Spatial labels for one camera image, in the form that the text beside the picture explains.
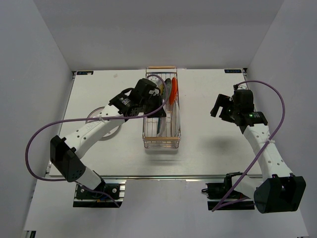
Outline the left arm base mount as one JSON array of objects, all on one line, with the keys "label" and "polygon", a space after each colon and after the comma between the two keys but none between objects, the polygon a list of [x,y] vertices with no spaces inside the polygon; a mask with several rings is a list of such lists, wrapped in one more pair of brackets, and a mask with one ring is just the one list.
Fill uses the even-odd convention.
[{"label": "left arm base mount", "polygon": [[77,184],[74,192],[73,207],[75,208],[119,208],[125,194],[125,181],[105,180],[102,193],[86,190]]}]

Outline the white plate teal rim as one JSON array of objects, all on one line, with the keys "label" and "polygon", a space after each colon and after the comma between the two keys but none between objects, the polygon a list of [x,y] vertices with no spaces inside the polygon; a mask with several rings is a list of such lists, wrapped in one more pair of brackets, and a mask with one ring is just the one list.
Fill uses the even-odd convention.
[{"label": "white plate teal rim", "polygon": [[158,118],[157,122],[157,136],[160,137],[166,130],[166,117]]}]

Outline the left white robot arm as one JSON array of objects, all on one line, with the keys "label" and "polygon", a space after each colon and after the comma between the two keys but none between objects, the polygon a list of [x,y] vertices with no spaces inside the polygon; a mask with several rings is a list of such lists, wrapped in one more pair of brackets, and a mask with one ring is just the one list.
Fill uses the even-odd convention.
[{"label": "left white robot arm", "polygon": [[86,152],[111,130],[139,114],[145,117],[165,117],[163,106],[168,95],[152,81],[142,78],[134,88],[127,88],[112,98],[100,115],[75,132],[50,141],[50,161],[68,182],[76,182],[94,198],[104,194],[105,182],[81,159]]}]

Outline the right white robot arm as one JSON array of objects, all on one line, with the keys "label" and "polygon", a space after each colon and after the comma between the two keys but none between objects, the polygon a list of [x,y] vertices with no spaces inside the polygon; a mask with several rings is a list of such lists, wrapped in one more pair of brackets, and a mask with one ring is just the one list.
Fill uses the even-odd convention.
[{"label": "right white robot arm", "polygon": [[228,173],[221,189],[223,198],[214,209],[226,206],[226,198],[242,194],[252,199],[262,214],[297,211],[306,182],[302,176],[294,175],[282,159],[264,114],[255,111],[252,91],[236,89],[231,97],[218,95],[211,110],[211,116],[216,115],[240,128],[255,154],[251,164],[259,164],[263,181],[247,175],[250,167],[243,173]]}]

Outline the white plate red lettering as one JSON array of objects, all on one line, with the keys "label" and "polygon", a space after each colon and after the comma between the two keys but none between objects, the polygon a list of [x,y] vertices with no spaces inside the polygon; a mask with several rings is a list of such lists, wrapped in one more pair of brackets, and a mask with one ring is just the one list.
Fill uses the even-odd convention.
[{"label": "white plate red lettering", "polygon": [[[92,118],[97,118],[98,115],[103,111],[104,107],[98,107],[94,110],[92,110],[88,116],[87,119],[85,121],[85,124],[91,123],[93,122]],[[117,126],[116,128],[112,129],[111,131],[109,131],[107,134],[105,134],[100,141],[106,141],[108,139],[113,138],[121,129],[121,126]]]}]

